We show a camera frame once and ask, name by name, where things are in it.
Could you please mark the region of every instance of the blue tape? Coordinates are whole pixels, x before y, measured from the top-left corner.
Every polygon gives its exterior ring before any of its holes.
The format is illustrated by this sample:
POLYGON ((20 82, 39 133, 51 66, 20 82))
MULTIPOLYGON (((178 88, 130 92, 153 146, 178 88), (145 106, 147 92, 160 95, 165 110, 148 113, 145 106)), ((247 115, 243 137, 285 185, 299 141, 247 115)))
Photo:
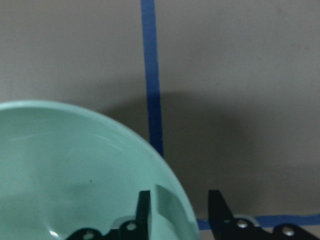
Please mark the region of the blue tape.
MULTIPOLYGON (((256 216, 255 219, 261 228, 274 228, 280 224, 294 224, 297 226, 315 226, 320 225, 320 214, 310 216, 295 215, 271 215, 256 216)), ((208 220, 197 219, 199 230, 211 230, 208 220)))
POLYGON ((141 0, 141 18, 149 140, 154 149, 164 156, 154 0, 141 0))

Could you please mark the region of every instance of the gray surface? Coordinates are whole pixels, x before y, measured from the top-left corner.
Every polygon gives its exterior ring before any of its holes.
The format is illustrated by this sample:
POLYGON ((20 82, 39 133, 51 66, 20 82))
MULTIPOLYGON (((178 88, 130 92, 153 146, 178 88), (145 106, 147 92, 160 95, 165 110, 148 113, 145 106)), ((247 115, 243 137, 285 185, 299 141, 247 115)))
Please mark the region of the gray surface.
POLYGON ((0 101, 72 103, 129 124, 121 106, 146 95, 139 0, 1 0, 0 101))
POLYGON ((320 2, 157 0, 165 159, 198 217, 320 212, 320 2))
POLYGON ((201 240, 214 240, 211 230, 200 231, 201 240))

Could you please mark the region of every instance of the blue tape line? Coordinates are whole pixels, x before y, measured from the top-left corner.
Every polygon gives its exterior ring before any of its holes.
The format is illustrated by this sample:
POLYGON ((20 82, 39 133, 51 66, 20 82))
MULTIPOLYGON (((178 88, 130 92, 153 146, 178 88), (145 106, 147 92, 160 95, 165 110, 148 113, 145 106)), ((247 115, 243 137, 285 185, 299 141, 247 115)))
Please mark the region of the blue tape line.
POLYGON ((154 0, 141 0, 146 100, 150 144, 163 156, 157 29, 154 0))
MULTIPOLYGON (((297 226, 315 226, 320 225, 320 214, 310 216, 295 215, 271 215, 256 216, 255 219, 261 228, 274 228, 280 224, 294 224, 297 226)), ((208 220, 197 219, 199 230, 211 230, 208 220)))

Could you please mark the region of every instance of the metal bolt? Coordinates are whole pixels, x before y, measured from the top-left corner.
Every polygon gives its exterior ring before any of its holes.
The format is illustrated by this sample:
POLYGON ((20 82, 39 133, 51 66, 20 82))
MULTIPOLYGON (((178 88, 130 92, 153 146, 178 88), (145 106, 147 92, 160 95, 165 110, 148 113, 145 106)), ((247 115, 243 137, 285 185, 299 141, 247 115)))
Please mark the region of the metal bolt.
POLYGON ((93 239, 95 235, 92 232, 87 231, 86 234, 82 237, 83 240, 93 239))
POLYGON ((288 226, 285 226, 284 228, 282 228, 282 233, 289 237, 295 235, 295 231, 288 226))
POLYGON ((133 231, 137 228, 137 225, 134 222, 130 222, 127 226, 126 229, 129 231, 133 231))
POLYGON ((242 228, 242 229, 245 229, 246 227, 248 227, 248 223, 247 223, 245 220, 242 220, 242 219, 239 219, 239 220, 236 222, 236 225, 237 225, 239 228, 242 228))

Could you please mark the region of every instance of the mint green bowl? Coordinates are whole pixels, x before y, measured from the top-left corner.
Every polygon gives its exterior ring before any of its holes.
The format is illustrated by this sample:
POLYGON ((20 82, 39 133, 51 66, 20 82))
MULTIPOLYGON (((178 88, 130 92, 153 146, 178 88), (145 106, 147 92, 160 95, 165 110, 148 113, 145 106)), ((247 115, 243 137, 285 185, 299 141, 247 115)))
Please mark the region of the mint green bowl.
POLYGON ((0 233, 6 240, 103 235, 151 191, 151 240, 198 240, 192 207, 156 151, 122 124, 49 101, 0 104, 0 233))

